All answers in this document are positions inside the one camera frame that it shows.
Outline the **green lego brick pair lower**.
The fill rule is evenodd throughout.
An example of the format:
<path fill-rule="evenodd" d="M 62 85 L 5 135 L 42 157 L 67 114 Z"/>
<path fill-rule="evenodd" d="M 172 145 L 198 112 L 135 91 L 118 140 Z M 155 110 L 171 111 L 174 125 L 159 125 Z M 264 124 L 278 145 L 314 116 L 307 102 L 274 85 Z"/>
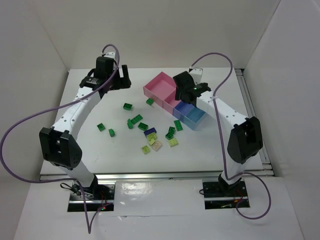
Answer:
<path fill-rule="evenodd" d="M 165 135 L 165 138 L 169 141 L 169 140 L 171 140 L 171 139 L 174 138 L 174 134 L 171 133 L 171 132 L 168 132 L 168 133 Z"/>

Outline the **lime lego brick right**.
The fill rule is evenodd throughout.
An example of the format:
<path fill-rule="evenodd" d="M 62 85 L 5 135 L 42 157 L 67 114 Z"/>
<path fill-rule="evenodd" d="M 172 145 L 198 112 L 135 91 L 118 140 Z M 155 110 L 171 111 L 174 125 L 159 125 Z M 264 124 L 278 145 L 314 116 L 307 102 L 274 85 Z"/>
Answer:
<path fill-rule="evenodd" d="M 172 138 L 172 139 L 168 140 L 168 144 L 170 147 L 174 147 L 174 146 L 177 146 L 179 144 L 179 142 L 176 138 Z"/>

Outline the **beige lego brick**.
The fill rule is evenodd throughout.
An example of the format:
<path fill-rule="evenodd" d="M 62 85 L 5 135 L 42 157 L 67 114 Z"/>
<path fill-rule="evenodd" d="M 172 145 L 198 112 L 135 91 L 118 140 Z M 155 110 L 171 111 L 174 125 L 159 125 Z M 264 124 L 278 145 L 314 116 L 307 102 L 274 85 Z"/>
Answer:
<path fill-rule="evenodd" d="M 162 143 L 160 141 L 154 140 L 154 139 L 149 141 L 149 145 L 156 152 L 162 147 Z"/>

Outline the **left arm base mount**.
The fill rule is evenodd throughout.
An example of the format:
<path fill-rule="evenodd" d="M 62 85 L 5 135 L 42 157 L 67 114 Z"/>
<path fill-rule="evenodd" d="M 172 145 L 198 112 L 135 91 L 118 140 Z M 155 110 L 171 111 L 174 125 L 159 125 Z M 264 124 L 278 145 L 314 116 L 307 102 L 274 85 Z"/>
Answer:
<path fill-rule="evenodd" d="M 70 213 L 83 212 L 84 201 L 81 190 L 74 184 L 62 182 L 60 187 L 70 191 L 67 211 Z M 108 182 L 94 194 L 94 196 L 85 195 L 86 207 L 88 212 L 96 212 L 98 208 L 101 208 L 102 212 L 113 212 L 114 211 L 114 198 L 115 198 L 116 184 L 114 182 Z"/>

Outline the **small pink container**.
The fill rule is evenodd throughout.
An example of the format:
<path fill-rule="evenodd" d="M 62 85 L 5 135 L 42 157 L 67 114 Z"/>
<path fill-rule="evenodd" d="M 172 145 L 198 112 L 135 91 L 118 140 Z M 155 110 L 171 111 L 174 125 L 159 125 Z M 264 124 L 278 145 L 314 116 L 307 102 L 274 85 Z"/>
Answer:
<path fill-rule="evenodd" d="M 180 100 L 175 100 L 176 91 L 173 91 L 166 97 L 163 101 L 162 108 L 166 110 L 171 115 L 173 114 L 174 108 L 181 102 Z"/>

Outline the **lime lego brick lower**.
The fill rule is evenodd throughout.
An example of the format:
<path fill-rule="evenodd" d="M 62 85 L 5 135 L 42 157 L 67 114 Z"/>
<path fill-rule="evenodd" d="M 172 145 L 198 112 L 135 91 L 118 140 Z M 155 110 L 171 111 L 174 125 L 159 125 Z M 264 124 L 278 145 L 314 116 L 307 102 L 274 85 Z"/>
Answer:
<path fill-rule="evenodd" d="M 147 145 L 143 146 L 141 148 L 141 150 L 145 155 L 148 154 L 151 151 L 150 148 Z"/>

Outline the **large pink container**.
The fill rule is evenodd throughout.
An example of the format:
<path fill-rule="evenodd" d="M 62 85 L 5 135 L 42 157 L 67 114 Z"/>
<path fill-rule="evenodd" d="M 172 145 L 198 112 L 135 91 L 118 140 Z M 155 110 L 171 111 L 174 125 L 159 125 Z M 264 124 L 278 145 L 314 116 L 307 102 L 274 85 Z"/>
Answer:
<path fill-rule="evenodd" d="M 143 87 L 144 95 L 153 99 L 160 107 L 175 90 L 174 80 L 163 71 Z"/>

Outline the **dark blue container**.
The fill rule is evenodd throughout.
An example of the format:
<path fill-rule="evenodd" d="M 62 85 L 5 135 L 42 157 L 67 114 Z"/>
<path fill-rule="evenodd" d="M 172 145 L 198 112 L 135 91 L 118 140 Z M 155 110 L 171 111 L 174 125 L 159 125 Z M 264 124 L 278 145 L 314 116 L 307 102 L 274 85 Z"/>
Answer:
<path fill-rule="evenodd" d="M 185 116 L 194 108 L 192 104 L 184 103 L 181 101 L 173 108 L 173 116 L 184 122 Z"/>

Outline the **aluminium side rail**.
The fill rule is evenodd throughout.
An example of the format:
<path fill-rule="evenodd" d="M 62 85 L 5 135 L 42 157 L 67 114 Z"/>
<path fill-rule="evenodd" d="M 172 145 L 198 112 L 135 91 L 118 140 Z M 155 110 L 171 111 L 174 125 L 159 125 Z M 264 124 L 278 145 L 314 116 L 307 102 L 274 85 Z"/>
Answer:
<path fill-rule="evenodd" d="M 244 104 L 245 104 L 248 116 L 249 117 L 255 117 L 256 116 L 256 112 L 255 112 L 255 109 L 254 109 L 254 106 L 253 106 L 253 102 L 252 102 L 252 99 L 251 99 L 251 96 L 250 96 L 250 93 L 249 93 L 249 89 L 248 89 L 245 77 L 244 77 L 244 69 L 236 68 L 235 69 L 235 75 L 236 75 L 237 80 L 238 80 L 238 84 L 239 84 L 239 87 L 240 87 L 240 91 L 241 91 L 241 94 L 242 94 L 242 97 L 243 97 L 243 100 L 244 100 Z M 262 143 L 263 143 L 263 147 L 259 151 L 259 156 L 261 158 L 263 170 L 264 171 L 274 172 L 272 164 L 270 162 L 270 158 L 269 158 L 268 152 L 266 150 L 266 146 L 265 146 L 264 141 Z"/>

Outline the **lime lego brick upper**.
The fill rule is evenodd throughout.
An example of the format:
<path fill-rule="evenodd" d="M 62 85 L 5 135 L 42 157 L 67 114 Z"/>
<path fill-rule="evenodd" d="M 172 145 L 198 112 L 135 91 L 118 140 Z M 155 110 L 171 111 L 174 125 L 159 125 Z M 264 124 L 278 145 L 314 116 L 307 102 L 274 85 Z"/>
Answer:
<path fill-rule="evenodd" d="M 147 136 L 147 140 L 150 142 L 151 140 L 157 140 L 157 135 L 156 135 L 156 133 L 154 133 L 154 132 L 152 132 L 152 133 L 150 133 L 150 134 L 148 134 Z"/>

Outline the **light blue container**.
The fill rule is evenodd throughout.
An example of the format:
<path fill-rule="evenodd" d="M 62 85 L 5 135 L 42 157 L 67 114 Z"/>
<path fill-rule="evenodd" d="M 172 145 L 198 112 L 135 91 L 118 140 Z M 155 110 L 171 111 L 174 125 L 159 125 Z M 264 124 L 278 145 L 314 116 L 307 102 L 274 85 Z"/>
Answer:
<path fill-rule="evenodd" d="M 203 110 L 194 107 L 184 116 L 183 123 L 191 130 L 195 130 L 205 116 Z"/>

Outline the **dark blue lego brick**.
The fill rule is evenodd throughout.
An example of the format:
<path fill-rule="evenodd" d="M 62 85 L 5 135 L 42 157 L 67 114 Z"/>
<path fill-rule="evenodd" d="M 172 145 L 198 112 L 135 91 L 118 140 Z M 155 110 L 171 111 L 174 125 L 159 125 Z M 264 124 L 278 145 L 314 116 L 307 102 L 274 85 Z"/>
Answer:
<path fill-rule="evenodd" d="M 150 128 L 150 129 L 144 131 L 143 133 L 144 133 L 145 137 L 147 137 L 147 135 L 150 135 L 150 134 L 152 134 L 152 133 L 155 133 L 155 134 L 156 134 L 157 131 L 156 131 L 156 129 L 155 129 L 154 127 L 152 127 L 152 128 Z"/>

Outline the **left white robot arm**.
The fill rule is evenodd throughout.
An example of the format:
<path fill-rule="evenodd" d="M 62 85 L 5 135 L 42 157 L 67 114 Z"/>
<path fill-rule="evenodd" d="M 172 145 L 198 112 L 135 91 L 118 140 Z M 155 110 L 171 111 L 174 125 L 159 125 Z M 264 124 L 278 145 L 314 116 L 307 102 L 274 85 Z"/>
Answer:
<path fill-rule="evenodd" d="M 77 138 L 85 120 L 108 91 L 130 88 L 128 67 L 123 65 L 123 74 L 120 74 L 117 61 L 115 52 L 99 56 L 95 68 L 80 82 L 75 104 L 69 106 L 52 127 L 44 127 L 39 132 L 43 158 L 75 180 L 71 188 L 75 194 L 84 192 L 89 199 L 106 188 L 82 162 L 83 151 Z"/>

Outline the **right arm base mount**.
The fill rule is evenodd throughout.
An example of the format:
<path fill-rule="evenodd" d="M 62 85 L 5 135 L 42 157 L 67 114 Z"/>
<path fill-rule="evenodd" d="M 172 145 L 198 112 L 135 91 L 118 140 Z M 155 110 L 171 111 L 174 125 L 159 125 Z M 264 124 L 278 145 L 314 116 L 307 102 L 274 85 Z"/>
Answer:
<path fill-rule="evenodd" d="M 235 209 L 237 204 L 239 204 L 238 208 L 250 207 L 248 192 L 244 181 L 241 181 L 234 190 L 228 193 L 223 193 L 219 188 L 218 181 L 203 182 L 199 194 L 204 197 L 204 207 L 206 210 Z"/>

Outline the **long green lego brick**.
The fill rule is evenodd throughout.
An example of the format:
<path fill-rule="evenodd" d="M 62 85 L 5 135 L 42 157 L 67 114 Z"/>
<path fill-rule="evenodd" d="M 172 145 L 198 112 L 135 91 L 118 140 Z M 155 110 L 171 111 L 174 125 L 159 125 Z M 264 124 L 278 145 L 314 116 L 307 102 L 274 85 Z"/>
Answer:
<path fill-rule="evenodd" d="M 141 121 L 142 119 L 143 119 L 143 117 L 142 117 L 140 114 L 138 114 L 138 115 L 136 115 L 134 118 L 131 119 L 131 123 L 132 123 L 133 125 L 135 125 L 136 123 L 138 123 L 138 122 Z"/>

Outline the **aluminium front rail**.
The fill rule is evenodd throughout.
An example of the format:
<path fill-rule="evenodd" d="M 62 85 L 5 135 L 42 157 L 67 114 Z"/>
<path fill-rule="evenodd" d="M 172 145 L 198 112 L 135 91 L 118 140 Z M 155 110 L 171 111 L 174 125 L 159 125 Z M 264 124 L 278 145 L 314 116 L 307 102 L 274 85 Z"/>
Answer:
<path fill-rule="evenodd" d="M 257 176 L 274 177 L 272 169 L 252 170 Z M 219 171 L 194 171 L 194 172 L 161 172 L 161 173 L 119 173 L 119 174 L 98 174 L 99 180 L 150 180 L 150 179 L 195 179 L 195 178 L 215 178 L 220 175 Z M 53 180 L 67 178 L 66 175 L 41 175 L 40 180 Z"/>

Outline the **green lego near container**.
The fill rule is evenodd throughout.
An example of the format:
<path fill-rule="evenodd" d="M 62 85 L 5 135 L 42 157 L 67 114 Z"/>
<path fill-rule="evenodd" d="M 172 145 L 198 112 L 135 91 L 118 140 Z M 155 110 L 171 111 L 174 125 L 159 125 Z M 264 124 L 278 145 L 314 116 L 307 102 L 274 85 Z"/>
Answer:
<path fill-rule="evenodd" d="M 148 98 L 146 103 L 151 106 L 154 103 L 154 100 L 152 98 Z"/>

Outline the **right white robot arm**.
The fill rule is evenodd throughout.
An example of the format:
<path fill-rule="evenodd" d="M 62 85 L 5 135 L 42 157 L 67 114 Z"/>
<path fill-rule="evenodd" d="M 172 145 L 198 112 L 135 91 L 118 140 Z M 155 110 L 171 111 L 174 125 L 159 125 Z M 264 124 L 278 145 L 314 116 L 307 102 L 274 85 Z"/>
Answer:
<path fill-rule="evenodd" d="M 228 195 L 235 191 L 248 161 L 263 147 L 260 121 L 247 117 L 217 97 L 206 82 L 198 83 L 202 75 L 184 71 L 173 77 L 176 85 L 175 99 L 192 104 L 216 120 L 223 160 L 223 172 L 218 186 Z"/>

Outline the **small green lego brick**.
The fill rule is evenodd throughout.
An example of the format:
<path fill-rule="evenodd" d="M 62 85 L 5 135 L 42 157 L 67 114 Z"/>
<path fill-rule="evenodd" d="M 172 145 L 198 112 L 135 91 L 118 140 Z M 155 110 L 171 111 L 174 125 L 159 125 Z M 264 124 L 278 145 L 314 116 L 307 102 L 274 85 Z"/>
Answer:
<path fill-rule="evenodd" d="M 116 135 L 115 131 L 112 128 L 108 129 L 108 132 L 109 132 L 110 137 L 114 137 Z"/>

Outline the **lime lego brick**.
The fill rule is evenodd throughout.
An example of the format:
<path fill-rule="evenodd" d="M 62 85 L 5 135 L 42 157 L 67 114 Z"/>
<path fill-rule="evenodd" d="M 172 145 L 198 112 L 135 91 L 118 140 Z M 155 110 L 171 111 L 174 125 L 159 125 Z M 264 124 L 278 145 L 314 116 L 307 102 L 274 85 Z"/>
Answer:
<path fill-rule="evenodd" d="M 156 135 L 156 133 L 154 133 L 154 132 L 152 132 L 152 133 L 150 133 L 150 134 L 148 134 L 147 136 L 147 140 L 150 142 L 151 140 L 157 140 L 157 135 Z"/>
<path fill-rule="evenodd" d="M 174 146 L 177 146 L 179 144 L 179 142 L 176 138 L 172 138 L 172 139 L 168 140 L 168 144 L 170 147 L 174 147 Z"/>
<path fill-rule="evenodd" d="M 143 146 L 141 148 L 141 150 L 145 155 L 148 154 L 151 151 L 150 148 L 147 145 Z"/>

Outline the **long green lego right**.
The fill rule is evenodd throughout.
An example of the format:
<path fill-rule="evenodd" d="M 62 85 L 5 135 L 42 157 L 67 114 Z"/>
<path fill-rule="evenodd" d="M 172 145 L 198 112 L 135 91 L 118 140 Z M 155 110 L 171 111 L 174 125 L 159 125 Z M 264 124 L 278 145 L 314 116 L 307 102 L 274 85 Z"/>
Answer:
<path fill-rule="evenodd" d="M 175 125 L 175 128 L 176 128 L 176 131 L 177 131 L 177 132 L 183 130 L 183 127 L 182 127 L 182 124 L 181 124 L 180 120 L 175 120 L 175 121 L 174 121 L 174 125 Z"/>

